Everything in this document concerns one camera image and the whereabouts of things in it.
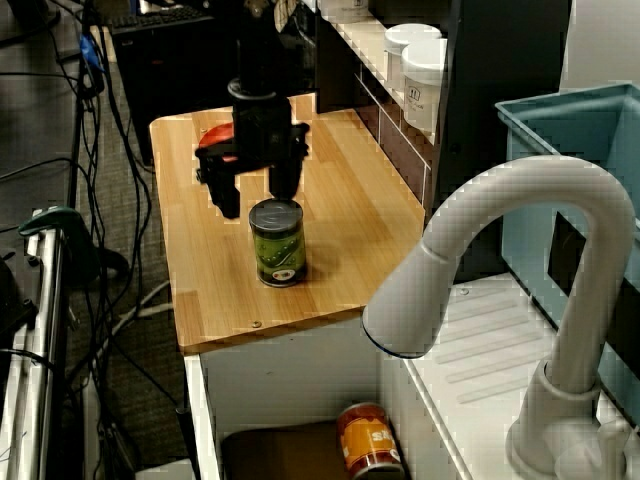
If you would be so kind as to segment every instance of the blue bin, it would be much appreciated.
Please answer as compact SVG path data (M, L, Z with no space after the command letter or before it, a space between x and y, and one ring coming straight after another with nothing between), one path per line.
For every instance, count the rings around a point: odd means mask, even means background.
M570 155L589 160L627 189L640 215L640 90L616 84L496 104L508 128L507 160L533 155ZM558 324L567 297L547 273L556 215L585 237L587 222L561 203L528 206L505 215L502 256ZM625 278L640 290L640 242L635 242ZM609 346L599 369L604 385L640 423L640 381Z

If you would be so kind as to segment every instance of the red object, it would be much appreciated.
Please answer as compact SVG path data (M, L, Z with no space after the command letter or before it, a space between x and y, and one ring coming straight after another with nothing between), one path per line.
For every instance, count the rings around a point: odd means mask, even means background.
M203 135L198 144L199 148L209 147L216 143L225 142L233 138L233 122L223 123L217 127L213 127L207 133ZM237 160L238 157L232 155L226 155L222 157L225 162L232 162Z
M364 479L369 472L378 469L393 470L404 478L396 443L382 407L373 403L353 405L340 415L337 427L352 480Z

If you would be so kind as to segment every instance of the orange can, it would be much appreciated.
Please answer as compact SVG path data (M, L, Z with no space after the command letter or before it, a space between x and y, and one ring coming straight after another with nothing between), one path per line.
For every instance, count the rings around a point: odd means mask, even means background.
M384 409L358 403L340 414L338 436L351 480L406 478Z

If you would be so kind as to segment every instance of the white faucet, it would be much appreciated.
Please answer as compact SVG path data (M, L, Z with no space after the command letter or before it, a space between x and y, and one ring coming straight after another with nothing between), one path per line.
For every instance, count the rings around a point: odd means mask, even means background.
M578 207L589 234L552 354L528 387L507 437L507 456L528 480L640 479L623 453L629 426L600 426L595 418L597 368L633 245L635 213L624 187L593 163L559 155L523 158L465 183L376 291L363 314L364 330L392 355L423 356L438 336L460 258L473 238L508 211L538 202Z

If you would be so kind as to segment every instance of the green can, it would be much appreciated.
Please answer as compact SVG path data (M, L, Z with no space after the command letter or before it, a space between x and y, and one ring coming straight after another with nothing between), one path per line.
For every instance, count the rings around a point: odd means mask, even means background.
M249 212L258 278L272 287L288 287L307 273L302 207L293 200L269 199Z

